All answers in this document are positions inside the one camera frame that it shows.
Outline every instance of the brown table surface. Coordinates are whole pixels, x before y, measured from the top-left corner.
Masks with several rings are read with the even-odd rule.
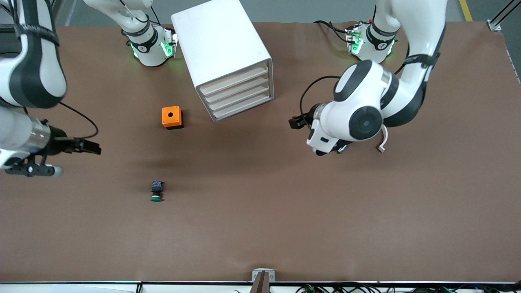
[[[378,136],[317,157],[288,119],[311,81],[356,60],[324,26],[255,26],[276,99],[220,123],[182,58],[147,68],[119,28],[59,28],[64,101],[97,122],[103,154],[49,158],[61,178],[0,175],[0,280],[242,280],[256,267],[278,280],[521,278],[521,87],[500,33],[448,23],[423,108],[390,129],[386,152]],[[393,71],[403,35],[394,51]],[[172,105],[184,129],[162,127]],[[30,113],[91,132],[63,107]]]

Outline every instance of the yellow floor line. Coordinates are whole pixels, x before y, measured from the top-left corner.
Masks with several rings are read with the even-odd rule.
[[[470,15],[470,10],[468,10],[468,5],[466,0],[460,0],[461,10],[463,10],[463,15],[465,16],[466,21],[472,21],[472,15]]]

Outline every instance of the orange box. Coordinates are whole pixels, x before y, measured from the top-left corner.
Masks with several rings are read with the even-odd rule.
[[[181,111],[179,106],[163,108],[161,117],[163,119],[163,126],[168,130],[184,127],[183,111]]]

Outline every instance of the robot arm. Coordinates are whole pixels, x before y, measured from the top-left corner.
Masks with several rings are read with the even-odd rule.
[[[360,60],[382,62],[391,53],[400,26],[391,11],[391,2],[376,0],[372,22],[361,22],[348,32],[349,40],[354,42],[348,43],[350,54]]]
[[[172,30],[152,25],[142,11],[153,0],[84,0],[90,7],[110,17],[130,40],[134,56],[145,66],[159,66],[173,57],[177,35]]]
[[[45,0],[1,0],[11,7],[22,50],[0,59],[0,106],[51,108],[67,91],[58,36]]]
[[[438,58],[445,30],[446,0],[386,0],[378,21],[403,26],[410,45],[402,77],[364,60],[349,67],[334,87],[334,101],[314,106],[304,115],[312,120],[307,144],[317,155],[374,137],[382,125],[411,121],[425,96],[429,74]]]
[[[67,90],[58,56],[58,37],[46,0],[0,0],[10,8],[22,50],[0,58],[0,169],[9,174],[59,176],[45,164],[60,152],[100,153],[95,143],[68,138],[60,129],[22,114],[15,107],[51,108]],[[38,164],[36,155],[42,156]]]

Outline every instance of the wire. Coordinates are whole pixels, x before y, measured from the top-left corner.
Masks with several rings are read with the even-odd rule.
[[[333,32],[337,35],[337,37],[338,37],[340,40],[342,40],[343,42],[345,42],[345,43],[350,43],[350,44],[354,44],[354,43],[355,43],[355,42],[353,42],[353,41],[348,41],[348,40],[344,39],[343,37],[341,37],[341,36],[338,34],[338,32],[345,33],[345,30],[341,30],[341,29],[338,29],[338,28],[334,27],[334,26],[333,26],[333,23],[332,23],[331,21],[330,21],[329,23],[327,23],[327,22],[325,22],[325,21],[323,21],[323,20],[317,20],[317,21],[315,21],[315,22],[313,22],[313,23],[323,23],[323,24],[327,25],[328,28],[332,29]]]
[[[494,22],[495,19],[498,18],[499,15],[502,14],[503,11],[505,11],[505,10],[510,6],[510,4],[512,4],[514,1],[515,1],[515,0],[511,0],[511,1],[510,1],[510,2],[505,6],[505,7],[503,7],[503,9],[502,9],[502,10],[501,10],[501,11],[500,11],[500,12],[499,12],[499,13],[498,13],[494,18],[492,18],[492,20],[491,20],[490,22]]]
[[[154,16],[156,17],[157,24],[161,25],[161,22],[159,22],[159,18],[157,17],[157,14],[156,14],[156,11],[154,10],[154,8],[152,6],[150,6],[150,9],[152,9],[152,12],[154,13]]]
[[[15,3],[13,4],[10,0],[7,1],[9,3],[9,10],[11,11],[11,16],[13,17],[13,23],[15,25],[18,24],[18,4],[17,4],[17,1],[15,0]]]
[[[514,8],[510,9],[510,11],[507,12],[507,13],[505,14],[505,16],[503,16],[503,18],[500,19],[500,20],[498,21],[498,23],[500,23],[501,21],[503,21],[503,19],[505,19],[505,18],[506,18],[506,17],[507,17],[507,16],[508,16],[512,11],[514,11],[514,9],[516,9],[520,4],[521,4],[521,2],[518,2],[518,3],[516,4],[516,6],[514,6]]]
[[[317,82],[323,80],[323,79],[326,79],[326,78],[336,78],[336,79],[340,79],[339,76],[336,76],[336,75],[326,75],[326,76],[322,76],[320,78],[317,78],[315,79],[310,85],[307,86],[306,90],[302,93],[302,96],[300,97],[300,103],[299,103],[299,109],[300,109],[300,117],[304,120],[304,123],[306,123],[306,126],[311,129],[311,126],[309,126],[309,124],[307,123],[306,119],[304,118],[304,111],[302,111],[302,101],[304,100],[304,96],[306,95],[307,91],[314,85],[316,84]]]
[[[411,47],[409,47],[409,44],[407,44],[407,54],[405,55],[405,58],[409,57],[409,49],[410,49],[410,48],[411,48]],[[402,66],[400,66],[400,67],[398,68],[398,70],[394,72],[394,74],[397,75],[398,73],[400,73],[400,71],[402,71],[402,69],[403,69],[404,67],[405,67],[405,64],[402,63]]]
[[[143,21],[143,20],[137,18],[136,16],[134,16],[134,18],[135,18],[137,21],[142,22],[142,23],[147,23],[147,22],[150,21],[151,23],[155,23],[156,25],[161,25],[161,24],[159,24],[159,22],[156,22],[156,21],[152,21],[152,20],[150,20],[150,16],[149,16],[148,14],[145,14],[145,15],[146,15],[146,21]]]
[[[2,6],[2,8],[3,8],[7,13],[9,13],[9,15],[11,15],[11,16],[13,15],[13,14],[11,13],[11,10],[9,10],[9,8],[7,8],[7,6],[5,6],[4,4],[0,4],[0,5]]]
[[[336,31],[338,31],[338,32],[345,33],[344,30],[341,30],[341,29],[339,29],[339,28],[334,27],[334,26],[333,26],[333,23],[332,23],[331,21],[330,21],[329,23],[327,23],[327,22],[325,22],[325,21],[323,21],[323,20],[317,20],[317,21],[314,21],[313,23],[322,23],[322,24],[324,24],[324,25],[327,25],[327,26],[328,26],[330,29],[332,29],[332,30],[336,30]]]
[[[68,108],[69,110],[75,112],[76,114],[80,115],[81,117],[85,118],[88,122],[90,122],[92,124],[92,126],[94,126],[94,128],[96,129],[96,132],[93,134],[93,135],[89,135],[89,136],[85,136],[85,137],[77,137],[77,138],[80,138],[80,139],[87,139],[87,138],[93,138],[95,136],[97,136],[97,134],[100,132],[100,129],[98,128],[98,126],[96,125],[96,123],[94,123],[94,121],[92,121],[90,118],[88,118],[87,116],[85,116],[83,113],[81,113],[80,111],[74,109],[73,107],[65,104],[64,102],[60,102],[60,105],[62,105],[63,107],[65,108]]]

